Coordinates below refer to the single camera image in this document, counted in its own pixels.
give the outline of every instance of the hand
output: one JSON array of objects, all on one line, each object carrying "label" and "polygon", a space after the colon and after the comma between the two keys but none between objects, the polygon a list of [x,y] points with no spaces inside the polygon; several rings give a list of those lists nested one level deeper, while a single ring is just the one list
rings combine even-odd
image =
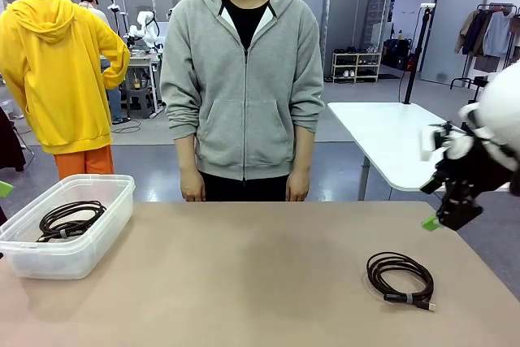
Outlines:
[{"label": "hand", "polygon": [[180,191],[186,202],[204,202],[206,200],[204,180],[198,169],[180,171]]},{"label": "hand", "polygon": [[294,169],[287,179],[285,201],[303,202],[309,193],[309,171]]}]

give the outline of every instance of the coiled cable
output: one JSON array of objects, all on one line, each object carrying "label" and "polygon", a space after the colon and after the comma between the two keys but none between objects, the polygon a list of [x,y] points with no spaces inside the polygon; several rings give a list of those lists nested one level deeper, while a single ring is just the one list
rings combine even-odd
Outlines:
[{"label": "coiled cable", "polygon": [[[74,219],[63,223],[56,223],[64,217],[83,210],[93,211],[93,217],[90,219]],[[40,230],[43,234],[37,242],[46,243],[51,239],[67,239],[68,237],[81,236],[98,221],[99,217],[101,217],[105,211],[106,208],[100,201],[78,201],[61,205],[51,210],[41,219]]]},{"label": "coiled cable", "polygon": [[[425,288],[417,293],[403,293],[395,290],[383,278],[383,273],[390,270],[408,271],[415,274],[424,282]],[[428,269],[412,258],[397,252],[379,252],[366,262],[366,273],[372,285],[383,294],[385,301],[414,305],[424,310],[435,310],[435,304],[430,303],[433,294],[433,277]]]}]

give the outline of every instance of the green tag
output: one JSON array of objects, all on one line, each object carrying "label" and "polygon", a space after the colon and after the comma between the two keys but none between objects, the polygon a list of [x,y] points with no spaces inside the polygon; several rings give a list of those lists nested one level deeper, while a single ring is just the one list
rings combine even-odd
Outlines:
[{"label": "green tag", "polygon": [[9,195],[13,186],[0,180],[0,198],[5,198]]},{"label": "green tag", "polygon": [[433,215],[426,221],[422,222],[422,227],[425,228],[427,231],[435,231],[437,228],[440,228],[439,219],[436,215]]}]

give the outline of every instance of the zipper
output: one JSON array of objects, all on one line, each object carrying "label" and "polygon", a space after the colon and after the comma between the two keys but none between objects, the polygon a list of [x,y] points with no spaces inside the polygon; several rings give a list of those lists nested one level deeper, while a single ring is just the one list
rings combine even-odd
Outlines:
[{"label": "zipper", "polygon": [[244,131],[243,131],[243,146],[242,148],[242,183],[245,186],[245,138],[246,138],[246,102],[247,102],[247,58],[249,51],[244,49],[244,61],[245,61],[245,78],[244,78]]},{"label": "zipper", "polygon": [[229,31],[229,33],[235,38],[236,42],[238,42],[238,45],[242,48],[244,51],[244,63],[245,63],[245,83],[244,83],[244,136],[242,140],[243,150],[242,150],[242,184],[245,186],[245,142],[246,142],[246,100],[247,100],[247,60],[249,56],[249,52],[253,48],[253,45],[256,43],[256,41],[267,31],[269,30],[273,24],[276,22],[276,18],[273,18],[271,21],[269,21],[257,34],[254,35],[253,39],[251,40],[251,44],[249,44],[249,48],[245,49],[242,45],[242,42],[240,38],[238,37],[238,32],[232,28],[229,23],[221,16],[217,16],[217,20]]}]

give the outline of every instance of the plastic container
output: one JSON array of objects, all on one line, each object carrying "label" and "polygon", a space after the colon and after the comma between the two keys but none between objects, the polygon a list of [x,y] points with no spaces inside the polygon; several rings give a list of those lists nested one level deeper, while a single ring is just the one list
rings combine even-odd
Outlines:
[{"label": "plastic container", "polygon": [[[132,216],[135,187],[131,176],[69,176],[0,227],[0,252],[18,276],[52,280],[84,278]],[[64,242],[36,243],[41,235],[41,218],[55,207],[74,201],[100,201],[106,211],[82,236]],[[85,213],[85,218],[92,215]],[[70,216],[70,219],[81,218],[78,214]]]}]

